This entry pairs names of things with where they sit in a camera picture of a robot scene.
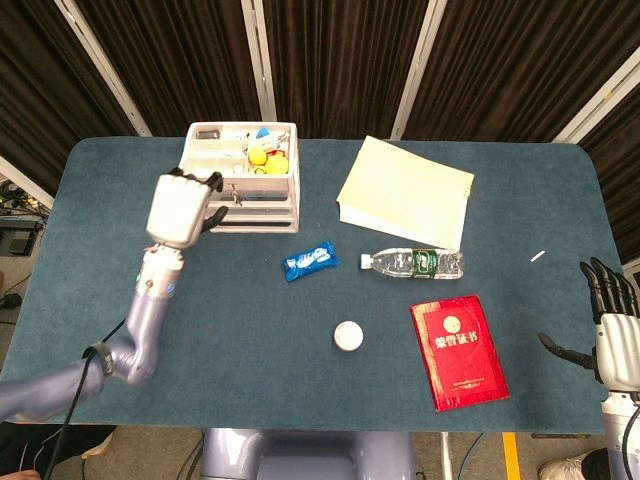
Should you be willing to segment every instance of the table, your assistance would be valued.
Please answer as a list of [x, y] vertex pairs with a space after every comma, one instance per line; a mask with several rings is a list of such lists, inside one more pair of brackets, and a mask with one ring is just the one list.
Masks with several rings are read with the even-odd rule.
[[[573, 145], [398, 142], [475, 174], [464, 277], [401, 280], [359, 270], [359, 256], [415, 243], [338, 221], [335, 199], [361, 143], [300, 141], [298, 234], [206, 234], [187, 250], [156, 376], [143, 388], [108, 382], [74, 421], [602, 432], [605, 390], [536, 338], [543, 331], [590, 350], [594, 331], [578, 262], [596, 255], [620, 267], [589, 157]], [[74, 148], [3, 378], [66, 365], [126, 314], [150, 244], [145, 225], [155, 183], [177, 165], [182, 147], [177, 138], [111, 137]], [[282, 259], [325, 239], [341, 265], [287, 284]], [[474, 293], [512, 396], [436, 413], [408, 308]], [[364, 330], [354, 353], [332, 343], [344, 320]]]

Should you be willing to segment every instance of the cable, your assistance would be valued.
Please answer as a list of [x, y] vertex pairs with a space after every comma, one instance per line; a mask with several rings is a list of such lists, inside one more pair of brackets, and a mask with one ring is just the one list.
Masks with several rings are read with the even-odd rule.
[[200, 448], [203, 444], [204, 444], [204, 435], [200, 437], [200, 440], [198, 440], [198, 443], [196, 443], [196, 446], [193, 447], [193, 450], [191, 450], [189, 455], [187, 455], [187, 458], [184, 459], [184, 462], [182, 463], [182, 466], [178, 471], [178, 475], [176, 475], [176, 480], [180, 480], [180, 476], [182, 475], [182, 472], [184, 472], [184, 469], [187, 467], [187, 463], [189, 463], [189, 460], [191, 460], [191, 457], [193, 456], [193, 454], [196, 453], [198, 448]]
[[56, 430], [54, 433], [52, 433], [47, 438], [45, 438], [42, 442], [40, 442], [40, 449], [38, 450], [38, 453], [36, 453], [36, 456], [33, 457], [33, 469], [34, 470], [37, 470], [36, 469], [36, 462], [38, 461], [38, 457], [40, 456], [40, 454], [44, 450], [44, 444], [47, 443], [49, 440], [51, 440], [53, 437], [55, 437], [57, 434], [59, 434], [60, 430], [62, 430], [62, 427], [60, 427], [58, 430]]
[[18, 285], [20, 285], [22, 282], [26, 282], [29, 277], [31, 276], [31, 273], [29, 275], [27, 275], [26, 277], [24, 277], [22, 280], [20, 280], [18, 283], [11, 285], [9, 288], [7, 288], [4, 293], [2, 294], [2, 296], [4, 297], [7, 293], [9, 293], [11, 290], [13, 290], [14, 288], [16, 288]]
[[200, 448], [198, 449], [198, 453], [196, 453], [196, 456], [193, 457], [193, 462], [191, 462], [191, 467], [189, 467], [189, 473], [187, 473], [186, 480], [191, 480], [191, 477], [193, 476], [193, 472], [195, 471], [196, 467], [198, 466], [198, 462], [200, 461], [200, 457], [202, 457], [203, 448], [204, 448], [204, 444], [200, 445]]
[[18, 472], [22, 471], [22, 463], [24, 462], [24, 454], [27, 453], [27, 447], [29, 446], [29, 442], [24, 444], [24, 448], [22, 449], [22, 456], [20, 457], [20, 467], [18, 467]]
[[638, 415], [640, 415], [640, 407], [636, 408], [635, 413], [631, 415], [629, 423], [627, 423], [627, 427], [624, 429], [624, 435], [622, 436], [622, 463], [624, 463], [624, 471], [626, 472], [627, 478], [629, 480], [633, 480], [633, 476], [631, 475], [631, 467], [629, 466], [629, 436], [631, 435], [631, 428], [638, 418]]
[[476, 437], [476, 439], [473, 441], [473, 443], [469, 447], [469, 450], [467, 450], [467, 453], [465, 454], [464, 458], [462, 459], [462, 465], [460, 465], [460, 471], [458, 472], [458, 480], [460, 480], [462, 478], [462, 472], [464, 471], [464, 466], [467, 463], [467, 460], [469, 458], [471, 458], [471, 454], [473, 453], [473, 451], [475, 450], [476, 446], [478, 445], [478, 442], [484, 436], [484, 433], [485, 432], [482, 432], [480, 435], [478, 435]]
[[[124, 325], [126, 321], [126, 317], [122, 319], [116, 327], [109, 332], [109, 334], [102, 339], [103, 342], [109, 340], [120, 328]], [[82, 375], [80, 376], [80, 383], [78, 383], [78, 388], [76, 389], [76, 394], [73, 397], [73, 401], [71, 402], [71, 406], [69, 407], [69, 411], [67, 412], [67, 416], [64, 419], [64, 423], [60, 428], [60, 434], [58, 435], [58, 440], [56, 440], [56, 446], [53, 449], [53, 454], [51, 455], [51, 460], [49, 461], [49, 466], [47, 467], [47, 471], [44, 474], [43, 480], [51, 480], [51, 474], [53, 473], [53, 469], [56, 466], [58, 461], [58, 457], [60, 456], [60, 450], [62, 449], [62, 444], [64, 443], [64, 437], [67, 434], [67, 429], [69, 428], [69, 422], [71, 421], [71, 415], [73, 415], [73, 411], [78, 404], [78, 399], [80, 398], [80, 393], [82, 392], [82, 387], [84, 386], [84, 382], [87, 379], [87, 373], [89, 372], [89, 365], [91, 364], [91, 360], [96, 355], [96, 351], [92, 350], [91, 353], [87, 356], [87, 359], [84, 362], [84, 368], [82, 369]]]

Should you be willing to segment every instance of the plastic water bottle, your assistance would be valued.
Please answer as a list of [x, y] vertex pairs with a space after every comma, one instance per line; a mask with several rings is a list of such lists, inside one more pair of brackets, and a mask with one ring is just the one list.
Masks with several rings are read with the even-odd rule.
[[457, 250], [389, 248], [360, 256], [360, 268], [390, 277], [454, 280], [464, 273], [464, 256]]

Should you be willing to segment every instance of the silver robotic arm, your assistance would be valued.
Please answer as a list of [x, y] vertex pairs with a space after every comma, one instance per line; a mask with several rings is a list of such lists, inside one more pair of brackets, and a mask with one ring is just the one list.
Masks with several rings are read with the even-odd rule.
[[222, 190], [222, 176], [206, 182], [174, 169], [158, 180], [147, 223], [156, 244], [146, 250], [123, 332], [91, 347], [89, 360], [25, 380], [0, 382], [0, 420], [46, 420], [70, 406], [86, 368], [79, 402], [102, 392], [108, 377], [141, 385], [155, 373], [164, 315], [183, 266], [181, 250], [201, 232], [214, 228], [222, 207], [208, 219], [204, 212], [213, 190]]
[[567, 350], [539, 333], [557, 357], [593, 370], [608, 390], [602, 403], [609, 470], [614, 480], [640, 480], [640, 312], [632, 285], [595, 257], [581, 262], [591, 292], [596, 344], [592, 354]]

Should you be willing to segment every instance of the small white lid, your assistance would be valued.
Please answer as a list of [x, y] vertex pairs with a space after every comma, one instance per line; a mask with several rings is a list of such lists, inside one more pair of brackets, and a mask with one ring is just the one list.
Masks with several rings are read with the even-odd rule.
[[355, 322], [342, 322], [333, 332], [333, 340], [340, 350], [352, 352], [362, 345], [364, 333]]
[[368, 270], [371, 268], [371, 265], [373, 265], [373, 258], [371, 258], [371, 255], [368, 255], [366, 253], [363, 253], [362, 255], [360, 255], [361, 269]]

